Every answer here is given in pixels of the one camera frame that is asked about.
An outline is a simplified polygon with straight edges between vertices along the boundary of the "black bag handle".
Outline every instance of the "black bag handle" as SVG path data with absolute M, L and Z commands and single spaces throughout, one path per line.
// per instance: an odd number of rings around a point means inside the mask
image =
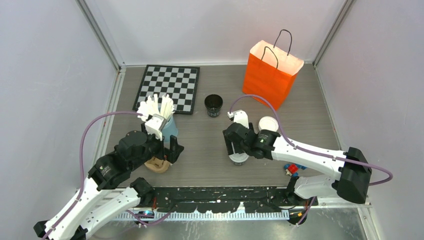
M 278 57 L 277 57 L 277 56 L 276 56 L 276 54 L 275 54 L 275 53 L 271 50 L 271 48 L 270 48 L 269 46 L 265 46 L 265 47 L 263 48 L 263 54 L 262 54 L 262 57 L 260 58 L 260 60 L 264 59 L 265 51 L 266 51 L 267 49 L 269 49 L 269 50 L 271 51 L 271 53 L 272 53 L 272 54 L 274 54 L 275 59 L 277 59 L 277 66 L 276 66 L 275 68 L 276 68 L 276 69 L 278 69 Z
M 292 49 L 292 42 L 293 42 L 292 33 L 291 33 L 291 32 L 289 32 L 289 30 L 282 29 L 281 31 L 279 31 L 278 37 L 277 37 L 277 39 L 276 39 L 276 40 L 275 40 L 275 42 L 274 42 L 274 47 L 273 47 L 273 49 L 275 49 L 275 48 L 276 48 L 276 44 L 277 44 L 278 38 L 280 37 L 280 35 L 281 35 L 281 32 L 282 32 L 282 31 L 284 31 L 284 32 L 288 32 L 288 34 L 290 34 L 290 46 L 288 47 L 288 52 L 287 52 L 287 56 L 288 56 L 288 55 L 289 55 L 289 53 L 290 53 L 290 49 Z

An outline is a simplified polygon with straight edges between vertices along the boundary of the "black and white chessboard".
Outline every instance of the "black and white chessboard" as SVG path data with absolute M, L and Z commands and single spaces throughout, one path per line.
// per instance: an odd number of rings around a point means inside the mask
M 146 101 L 153 94 L 172 98 L 176 114 L 193 114 L 196 90 L 199 81 L 199 67 L 147 65 L 135 99 L 133 110 L 137 111 L 140 102 Z

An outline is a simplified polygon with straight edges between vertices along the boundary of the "floor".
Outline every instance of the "floor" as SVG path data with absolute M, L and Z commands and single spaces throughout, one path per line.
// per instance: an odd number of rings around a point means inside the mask
M 169 239 L 170 236 L 173 240 L 367 239 L 356 208 L 313 208 L 299 228 L 282 220 L 164 221 L 143 229 L 134 226 L 131 221 L 111 221 L 96 232 L 97 237 L 90 239 L 156 240 Z
M 131 111 L 143 76 L 144 67 L 129 67 L 120 93 L 117 111 Z M 241 96 L 245 65 L 201 66 L 193 115 L 175 115 L 178 142 L 185 147 L 178 161 L 165 173 L 154 173 L 145 166 L 131 174 L 120 187 L 127 187 L 138 177 L 145 178 L 154 187 L 223 187 L 223 186 L 286 186 L 284 161 L 250 158 L 243 166 L 235 166 L 226 154 L 222 131 L 230 121 L 226 116 L 232 102 Z M 223 100 L 222 113 L 217 118 L 207 115 L 204 99 L 218 94 Z M 239 101 L 234 110 L 247 112 L 249 121 L 258 125 L 261 117 L 272 112 L 252 98 Z M 287 135 L 306 144 L 321 148 L 338 149 L 333 127 L 326 109 L 317 75 L 311 64 L 305 64 L 292 86 L 290 94 L 278 110 Z M 133 130 L 140 129 L 140 119 L 117 115 L 114 118 L 107 152 Z M 301 170 L 300 176 L 319 173 Z

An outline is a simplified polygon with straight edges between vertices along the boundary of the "white wall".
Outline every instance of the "white wall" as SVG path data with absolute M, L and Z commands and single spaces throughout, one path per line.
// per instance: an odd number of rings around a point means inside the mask
M 423 23 L 422 0 L 356 1 L 318 66 L 343 149 L 394 174 L 368 192 L 390 240 L 424 239 Z
M 79 186 L 116 71 L 73 0 L 0 1 L 0 36 L 1 239 L 32 240 Z
M 89 0 L 127 65 L 239 63 L 260 40 L 293 34 L 292 53 L 313 61 L 344 0 Z M 289 37 L 278 42 L 288 49 Z

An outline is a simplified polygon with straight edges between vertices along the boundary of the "orange paper bag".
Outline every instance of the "orange paper bag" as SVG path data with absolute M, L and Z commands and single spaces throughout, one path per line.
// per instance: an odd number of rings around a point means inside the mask
M 276 47 L 282 31 L 290 34 L 288 52 Z M 292 40 L 292 34 L 283 29 L 279 32 L 274 45 L 262 40 L 250 49 L 243 93 L 265 98 L 276 110 L 281 106 L 304 65 L 302 59 L 290 54 Z

